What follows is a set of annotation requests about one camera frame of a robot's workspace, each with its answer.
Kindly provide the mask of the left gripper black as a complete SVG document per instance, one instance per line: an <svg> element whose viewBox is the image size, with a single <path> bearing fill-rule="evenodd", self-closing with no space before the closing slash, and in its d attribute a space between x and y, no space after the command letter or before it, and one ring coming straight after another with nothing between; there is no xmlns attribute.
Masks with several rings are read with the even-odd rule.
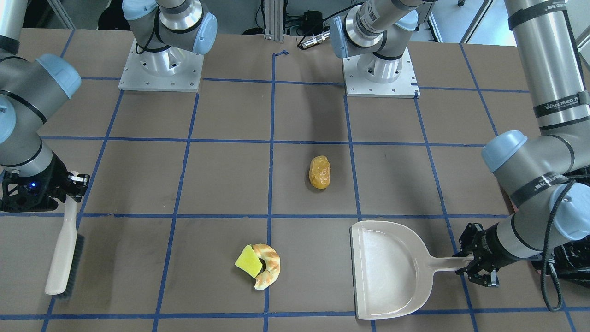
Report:
<svg viewBox="0 0 590 332"><path fill-rule="evenodd" d="M457 275L466 274L468 281L480 286L494 288L500 286L498 271L513 263L513 255L500 243L497 234L499 223L483 229L482 224L467 224L459 238L459 251L453 258L470 255L473 260L456 271Z"/></svg>

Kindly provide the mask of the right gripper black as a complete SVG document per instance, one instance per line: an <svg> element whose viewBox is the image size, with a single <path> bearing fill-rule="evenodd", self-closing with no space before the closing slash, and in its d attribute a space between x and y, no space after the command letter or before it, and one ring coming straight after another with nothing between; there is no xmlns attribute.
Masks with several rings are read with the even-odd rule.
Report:
<svg viewBox="0 0 590 332"><path fill-rule="evenodd" d="M2 211L7 213L50 212L58 208L58 201L66 197L79 202L85 194L90 175L68 172L65 164L53 154L50 164L42 172L23 177L13 172L2 176Z"/></svg>

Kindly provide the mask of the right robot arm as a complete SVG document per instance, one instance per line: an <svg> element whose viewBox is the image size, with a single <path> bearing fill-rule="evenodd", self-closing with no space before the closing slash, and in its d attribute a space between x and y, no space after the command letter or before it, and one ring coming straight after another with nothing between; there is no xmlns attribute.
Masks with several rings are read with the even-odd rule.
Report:
<svg viewBox="0 0 590 332"><path fill-rule="evenodd" d="M135 53L208 53L217 17L199 0L123 0L121 13L134 34ZM65 59L19 57L25 0L1 2L1 210L50 212L61 202L82 201L88 174L70 172L38 130L80 88L80 74Z"/></svg>

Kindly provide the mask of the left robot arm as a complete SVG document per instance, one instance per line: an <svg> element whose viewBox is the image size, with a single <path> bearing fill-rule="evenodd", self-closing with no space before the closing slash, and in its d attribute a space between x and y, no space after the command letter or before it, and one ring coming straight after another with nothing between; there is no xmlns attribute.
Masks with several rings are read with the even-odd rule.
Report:
<svg viewBox="0 0 590 332"><path fill-rule="evenodd" d="M589 166L589 96L577 63L563 0L507 0L508 25L515 35L519 65L488 65L498 83L525 77L539 136L518 130L499 134L490 118L498 106L511 115L519 106L510 88L488 91L478 78L485 61L466 62L472 88L442 84L394 99L369 87L347 87L347 115L388 117L367 120L369 132L400 130L394 116L413 109L421 142L363 141L353 136L353 171L362 216L466 214L472 222L459 235L453 258L457 275L497 287L497 273L512 263L541 256L541 274L558 275L548 264L554 247L589 234L589 187L572 172ZM511 68L516 73L508 73ZM491 94L488 101L485 95Z"/></svg>

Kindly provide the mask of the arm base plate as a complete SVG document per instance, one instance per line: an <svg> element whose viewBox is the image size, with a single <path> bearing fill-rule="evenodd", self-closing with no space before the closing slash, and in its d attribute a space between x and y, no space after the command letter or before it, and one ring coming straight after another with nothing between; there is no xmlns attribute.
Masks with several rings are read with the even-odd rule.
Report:
<svg viewBox="0 0 590 332"><path fill-rule="evenodd" d="M119 80L120 90L137 92L198 92L204 55L171 47L159 53L137 54L136 41Z"/></svg>
<svg viewBox="0 0 590 332"><path fill-rule="evenodd" d="M346 94L351 97L417 98L421 96L410 52L401 58L380 59L374 54L342 59Z"/></svg>

